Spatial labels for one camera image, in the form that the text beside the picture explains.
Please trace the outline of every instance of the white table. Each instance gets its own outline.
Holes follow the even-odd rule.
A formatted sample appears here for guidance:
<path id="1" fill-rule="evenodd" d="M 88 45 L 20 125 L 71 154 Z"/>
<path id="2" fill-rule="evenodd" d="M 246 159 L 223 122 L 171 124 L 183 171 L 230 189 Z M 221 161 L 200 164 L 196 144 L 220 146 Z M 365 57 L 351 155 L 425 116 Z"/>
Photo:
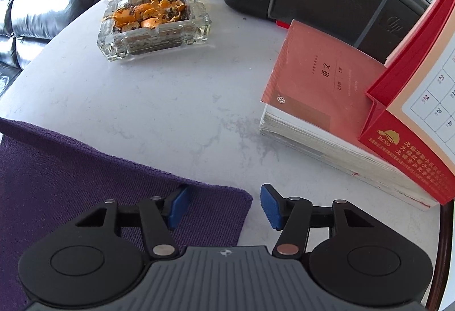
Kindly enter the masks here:
<path id="1" fill-rule="evenodd" d="M 104 153 L 254 198 L 239 245 L 272 248 L 259 203 L 271 183 L 314 205 L 347 199 L 436 257 L 439 208 L 427 212 L 258 132 L 267 83 L 286 30 L 203 0 L 212 17 L 203 46 L 108 62 L 96 46 L 106 2 L 51 41 L 0 100 L 0 116 L 76 138 Z M 313 231 L 309 250 L 327 238 Z"/>

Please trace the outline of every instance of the black leather sofa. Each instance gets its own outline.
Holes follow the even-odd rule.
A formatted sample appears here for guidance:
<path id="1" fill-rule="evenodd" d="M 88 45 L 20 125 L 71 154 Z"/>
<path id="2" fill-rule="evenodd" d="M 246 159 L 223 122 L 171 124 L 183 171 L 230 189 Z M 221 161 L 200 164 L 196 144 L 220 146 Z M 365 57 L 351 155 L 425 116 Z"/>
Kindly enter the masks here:
<path id="1" fill-rule="evenodd" d="M 0 96 L 69 23 L 100 0 L 0 0 Z"/>

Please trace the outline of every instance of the glass ashtray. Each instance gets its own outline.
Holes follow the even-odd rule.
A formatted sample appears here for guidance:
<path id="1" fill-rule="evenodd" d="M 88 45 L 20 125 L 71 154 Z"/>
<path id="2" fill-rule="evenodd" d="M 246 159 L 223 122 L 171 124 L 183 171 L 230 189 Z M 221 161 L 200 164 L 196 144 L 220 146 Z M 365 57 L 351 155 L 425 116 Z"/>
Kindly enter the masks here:
<path id="1" fill-rule="evenodd" d="M 119 9 L 140 5 L 150 0 L 112 0 L 104 12 L 97 45 L 110 60 L 127 58 L 182 44 L 198 44 L 207 40 L 212 23 L 201 0 L 181 0 L 185 3 L 185 19 L 163 23 L 155 28 L 137 28 L 118 32 L 112 17 Z"/>

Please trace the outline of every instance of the purple cloth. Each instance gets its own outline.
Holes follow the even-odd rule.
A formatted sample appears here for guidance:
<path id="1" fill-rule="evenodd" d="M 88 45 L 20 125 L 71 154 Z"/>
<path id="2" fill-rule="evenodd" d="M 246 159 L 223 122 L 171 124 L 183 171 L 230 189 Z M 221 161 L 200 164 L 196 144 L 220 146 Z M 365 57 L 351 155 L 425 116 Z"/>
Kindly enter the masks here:
<path id="1" fill-rule="evenodd" d="M 177 244 L 237 244 L 252 202 L 243 190 L 108 156 L 24 122 L 0 118 L 0 132 L 0 310 L 20 310 L 27 304 L 17 276 L 22 252 L 104 199 L 136 204 L 143 197 L 167 196 L 181 183 L 192 184 L 190 207 L 173 232 Z M 124 237 L 140 246 L 138 230 L 126 229 Z"/>

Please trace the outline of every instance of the gold logo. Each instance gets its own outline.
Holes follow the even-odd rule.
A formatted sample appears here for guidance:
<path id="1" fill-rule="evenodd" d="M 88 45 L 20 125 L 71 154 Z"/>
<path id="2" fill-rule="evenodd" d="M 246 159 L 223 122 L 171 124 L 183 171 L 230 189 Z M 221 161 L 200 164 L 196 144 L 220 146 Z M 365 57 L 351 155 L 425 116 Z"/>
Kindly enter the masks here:
<path id="1" fill-rule="evenodd" d="M 378 130 L 378 134 L 382 135 L 383 137 L 386 137 L 388 141 L 390 141 L 391 143 L 393 143 L 395 145 L 398 145 L 398 143 L 400 142 L 400 136 L 398 135 L 398 133 L 396 131 L 393 131 L 393 130 L 387 130 L 387 131 Z"/>

